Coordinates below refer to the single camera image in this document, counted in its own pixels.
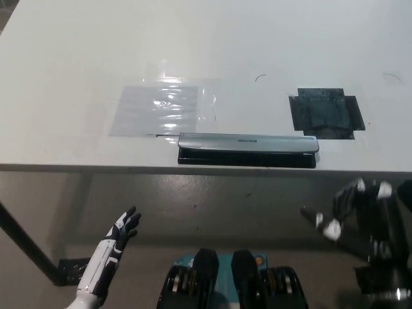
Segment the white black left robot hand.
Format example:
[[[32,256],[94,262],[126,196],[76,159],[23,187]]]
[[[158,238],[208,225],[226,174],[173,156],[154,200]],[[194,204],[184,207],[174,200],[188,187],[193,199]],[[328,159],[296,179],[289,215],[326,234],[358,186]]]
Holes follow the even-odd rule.
[[[78,289],[98,298],[108,294],[128,241],[137,235],[141,214],[133,206],[125,211],[97,245],[78,285]]]

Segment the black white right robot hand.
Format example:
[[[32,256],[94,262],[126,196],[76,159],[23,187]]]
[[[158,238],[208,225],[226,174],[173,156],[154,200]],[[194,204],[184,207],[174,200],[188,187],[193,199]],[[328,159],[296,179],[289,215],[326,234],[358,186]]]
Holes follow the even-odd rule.
[[[330,216],[310,207],[302,207],[300,213],[313,228],[326,239],[338,241],[344,233],[344,222],[352,214],[357,215],[358,227],[366,228],[377,222],[383,203],[389,201],[393,188],[389,182],[367,182],[358,178],[339,190],[332,200]]]

